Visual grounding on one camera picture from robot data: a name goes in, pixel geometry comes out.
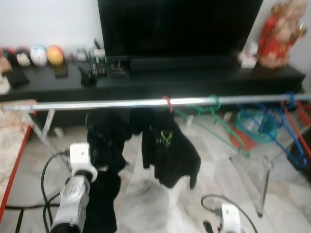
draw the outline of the red hanger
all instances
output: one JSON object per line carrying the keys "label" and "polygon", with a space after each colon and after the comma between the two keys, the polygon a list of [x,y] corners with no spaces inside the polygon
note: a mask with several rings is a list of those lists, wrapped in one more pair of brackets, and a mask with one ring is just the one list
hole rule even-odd
{"label": "red hanger", "polygon": [[298,106],[298,115],[302,122],[307,126],[311,125],[311,105],[303,104],[298,100],[296,105]]}
{"label": "red hanger", "polygon": [[309,157],[310,157],[310,159],[311,159],[311,150],[310,150],[310,148],[308,147],[308,145],[307,145],[305,139],[304,139],[303,136],[301,135],[300,130],[298,129],[298,127],[297,127],[295,121],[293,120],[291,114],[289,113],[289,111],[288,111],[288,109],[286,108],[285,103],[284,103],[283,101],[281,102],[281,106],[282,106],[282,108],[284,109],[285,115],[286,115],[287,118],[290,120],[290,123],[291,123],[293,129],[295,130],[295,132],[296,132],[296,134],[297,134],[297,136],[298,136],[298,138],[299,138],[299,140],[300,140],[302,146],[305,148],[307,154],[309,155]]}
{"label": "red hanger", "polygon": [[171,99],[169,97],[167,97],[167,96],[163,96],[163,99],[165,99],[167,101],[167,104],[170,107],[170,113],[173,113],[173,105],[171,103]]}

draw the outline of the power cord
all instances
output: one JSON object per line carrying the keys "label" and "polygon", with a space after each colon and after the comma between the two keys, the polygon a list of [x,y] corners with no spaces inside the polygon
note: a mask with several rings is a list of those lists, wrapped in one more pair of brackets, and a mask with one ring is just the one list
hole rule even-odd
{"label": "power cord", "polygon": [[210,212],[213,212],[213,213],[215,212],[215,210],[210,209],[210,208],[206,207],[206,206],[203,204],[203,201],[204,201],[206,198],[220,198],[220,199],[223,199],[223,200],[225,200],[225,201],[227,201],[227,202],[233,204],[233,205],[234,205],[235,207],[237,207],[237,208],[242,212],[242,214],[247,218],[247,220],[248,220],[248,221],[250,222],[250,224],[252,225],[252,227],[253,227],[255,233],[258,233],[258,231],[257,231],[257,229],[256,229],[256,227],[255,227],[255,225],[254,225],[254,223],[252,222],[251,218],[250,218],[250,217],[247,215],[247,213],[244,212],[244,210],[241,209],[241,207],[239,207],[236,203],[234,203],[233,201],[229,200],[228,198],[226,198],[225,196],[222,196],[222,195],[207,194],[207,195],[205,195],[205,196],[203,196],[203,197],[201,198],[201,205],[202,205],[202,207],[203,207],[204,209],[206,209],[206,210],[208,210],[208,211],[210,211]]}
{"label": "power cord", "polygon": [[46,202],[44,204],[44,206],[43,206],[43,222],[44,222],[44,227],[45,227],[45,230],[46,230],[47,233],[49,233],[49,227],[48,227],[48,223],[47,223],[46,211],[47,211],[48,208],[50,208],[52,206],[52,204],[50,204],[50,202],[52,200],[54,200],[56,197],[58,197],[59,194],[60,193],[57,193],[56,195],[51,197],[51,199],[48,202]]}
{"label": "power cord", "polygon": [[[48,159],[48,161],[46,162],[46,164],[44,165],[44,168],[43,168],[43,171],[42,171],[42,175],[41,175],[41,192],[42,192],[42,195],[43,195],[43,199],[44,199],[45,204],[48,203],[48,199],[47,199],[47,196],[46,196],[45,191],[44,191],[44,176],[45,176],[45,172],[46,172],[47,167],[48,167],[49,163],[51,162],[51,160],[52,160],[53,158],[56,158],[57,156],[61,156],[61,155],[65,155],[65,153],[64,153],[64,152],[59,152],[59,153],[57,153],[57,154],[51,156],[51,157]],[[50,207],[48,206],[47,209],[48,209],[48,214],[49,214],[49,219],[50,219],[50,225],[52,225],[52,223],[53,223],[53,217],[52,217],[52,213],[51,213]]]}
{"label": "power cord", "polygon": [[69,150],[66,150],[65,152],[60,152],[60,153],[57,153],[57,154],[51,156],[48,159],[48,161],[46,162],[46,164],[44,165],[44,168],[43,168],[43,171],[42,171],[42,175],[41,175],[41,191],[42,191],[43,199],[44,199],[44,202],[45,202],[44,204],[37,204],[37,205],[30,205],[30,206],[14,206],[14,205],[6,205],[5,206],[6,210],[20,210],[20,214],[19,214],[19,217],[18,217],[15,233],[19,233],[19,231],[20,231],[21,222],[22,222],[25,210],[39,209],[39,208],[42,208],[42,207],[43,207],[43,222],[44,222],[44,226],[45,226],[46,232],[49,233],[49,227],[48,227],[47,220],[46,220],[46,210],[48,210],[50,224],[52,225],[53,217],[52,217],[52,213],[51,213],[50,207],[58,207],[59,204],[51,204],[51,201],[53,201],[56,197],[58,197],[60,193],[57,193],[56,195],[51,197],[49,200],[47,199],[47,196],[46,196],[46,193],[45,193],[45,190],[44,190],[44,176],[45,176],[46,169],[47,169],[49,163],[51,162],[51,160],[53,158],[57,157],[57,156],[60,156],[60,155],[69,155]]}
{"label": "power cord", "polygon": [[[50,202],[57,197],[58,195],[55,195],[54,197],[52,197],[48,203],[50,207],[58,207],[59,204],[50,204]],[[29,205],[29,206],[16,206],[16,205],[6,205],[5,209],[6,210],[20,210],[19,216],[18,216],[18,221],[16,224],[16,229],[15,229],[15,233],[19,233],[20,231],[20,227],[21,227],[21,222],[23,220],[23,216],[24,216],[24,211],[25,210],[34,210],[34,209],[40,209],[42,207],[46,206],[45,204],[38,204],[38,205]]]}

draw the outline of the television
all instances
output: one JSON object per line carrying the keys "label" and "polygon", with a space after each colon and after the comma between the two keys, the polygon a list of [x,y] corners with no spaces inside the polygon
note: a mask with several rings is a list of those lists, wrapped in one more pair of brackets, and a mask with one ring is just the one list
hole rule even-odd
{"label": "television", "polygon": [[232,56],[262,0],[98,0],[108,59]]}

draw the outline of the marble floor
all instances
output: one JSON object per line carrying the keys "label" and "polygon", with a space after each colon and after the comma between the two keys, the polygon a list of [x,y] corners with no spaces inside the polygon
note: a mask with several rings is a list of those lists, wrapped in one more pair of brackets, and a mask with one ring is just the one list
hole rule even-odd
{"label": "marble floor", "polygon": [[[219,218],[200,204],[201,197],[206,194],[222,194],[236,202],[251,217],[259,233],[311,231],[311,185],[291,166],[276,145],[258,145],[251,151],[251,158],[245,159],[202,128],[194,124],[188,127],[183,119],[177,118],[176,121],[202,160],[195,188],[190,190],[187,177],[180,179],[173,189],[161,186],[154,179],[153,169],[143,169],[141,136],[133,136],[124,147],[123,155],[129,165],[120,172],[121,190],[115,200],[118,233],[204,233],[202,222],[205,219],[211,222],[216,233]],[[208,127],[229,140],[227,131],[221,126]],[[279,134],[280,140],[286,141],[283,133]],[[64,138],[52,136],[52,141],[60,150],[66,149],[70,143],[86,141],[86,129],[65,129]],[[49,156],[45,146],[33,135],[21,159],[8,204],[43,202],[40,176]],[[259,218],[256,204],[264,175],[263,156],[270,159],[278,157],[271,172],[263,218]],[[56,161],[52,161],[46,173],[48,196],[58,192],[65,180],[65,172]],[[221,202],[212,199],[205,205],[218,206]],[[0,232],[14,232],[18,215],[19,212],[6,210]],[[247,219],[242,214],[240,217],[244,231],[254,232]],[[20,232],[44,232],[41,209],[25,212]]]}

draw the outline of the clothes hanger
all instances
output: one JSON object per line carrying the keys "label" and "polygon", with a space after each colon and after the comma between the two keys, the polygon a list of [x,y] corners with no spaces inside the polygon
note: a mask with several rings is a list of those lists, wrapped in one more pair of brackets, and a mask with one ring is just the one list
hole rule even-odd
{"label": "clothes hanger", "polygon": [[[295,100],[293,99],[293,96],[291,96],[291,104],[288,106],[288,108],[292,108],[295,105]],[[300,156],[298,158],[294,158],[292,154],[267,130],[263,124],[259,123],[245,108],[240,104],[238,107],[241,109],[241,111],[244,111],[245,114],[252,119],[258,126],[259,130],[266,133],[271,137],[273,141],[286,153],[287,157],[298,167],[298,168],[305,168],[307,166],[307,160],[304,158],[304,152],[302,150],[302,147],[295,136],[295,134],[291,131],[291,129],[284,123],[285,122],[285,115],[282,111],[282,108],[268,108],[264,104],[257,103],[253,104],[255,107],[261,109],[264,112],[265,118],[276,125],[277,128],[284,127],[285,130],[291,135],[291,137],[294,139],[295,144],[297,145],[297,148],[299,150]]]}
{"label": "clothes hanger", "polygon": [[[216,95],[210,95],[209,97],[211,98],[214,98],[216,103],[217,103],[217,106],[214,107],[214,106],[211,106],[211,107],[205,107],[205,108],[202,108],[202,107],[199,107],[199,106],[192,106],[191,108],[194,108],[196,110],[198,110],[198,116],[199,118],[201,118],[202,120],[204,120],[205,122],[208,122],[208,123],[211,123],[213,125],[216,125],[217,123],[221,124],[225,130],[233,135],[237,140],[238,142],[240,143],[240,146],[237,148],[238,151],[240,152],[242,150],[242,148],[244,147],[244,142],[242,141],[242,139],[235,133],[235,131],[233,131],[230,126],[223,120],[221,119],[220,117],[218,117],[216,115],[216,111],[219,110],[221,108],[221,104],[219,102],[219,99]],[[210,112],[212,114],[212,117],[213,117],[213,121],[209,120],[206,116],[203,116],[202,113],[206,113],[206,112]],[[250,151],[247,150],[245,152],[247,154],[247,157],[250,156]]]}
{"label": "clothes hanger", "polygon": [[[189,119],[189,115],[182,112],[181,110],[177,109],[176,107],[174,107],[173,109],[173,105],[171,104],[171,101],[170,101],[170,98],[168,97],[163,97],[167,102],[168,102],[168,105],[169,105],[169,108],[170,108],[170,113],[172,113],[173,111],[178,114],[179,116],[181,116],[182,118],[188,120]],[[213,132],[212,130],[210,130],[208,127],[206,127],[204,124],[200,123],[199,121],[196,121],[196,120],[192,120],[192,123],[195,124],[195,125],[198,125],[199,127],[201,127],[202,129],[204,129],[205,131],[207,131],[208,133],[210,133],[211,135],[213,135],[214,137],[218,138],[219,140],[221,140],[222,142],[224,142],[225,144],[227,144],[228,146],[230,146],[232,149],[236,150],[238,153],[242,154],[244,157],[249,157],[250,156],[250,152],[249,151],[243,151],[241,150],[241,148],[244,146],[244,143],[242,142],[241,143],[241,147],[240,149],[239,148],[236,148],[233,144],[231,144],[230,142],[226,141],[225,139],[223,139],[222,137],[220,137],[218,134],[216,134],[215,132]]]}
{"label": "clothes hanger", "polygon": [[296,105],[298,107],[298,115],[302,122],[309,126],[311,125],[311,105],[303,104],[301,101],[297,100]]}
{"label": "clothes hanger", "polygon": [[296,132],[296,134],[298,135],[298,138],[302,144],[302,146],[304,147],[304,149],[306,150],[307,154],[309,155],[310,159],[311,159],[311,150],[308,146],[308,144],[306,143],[305,139],[303,138],[303,136],[300,133],[300,130],[298,129],[294,119],[292,118],[291,114],[288,111],[288,108],[286,107],[285,103],[282,101],[281,102],[281,106],[282,109],[285,113],[285,116],[288,118],[288,120],[290,121],[290,124],[292,126],[292,128],[294,129],[294,131]]}

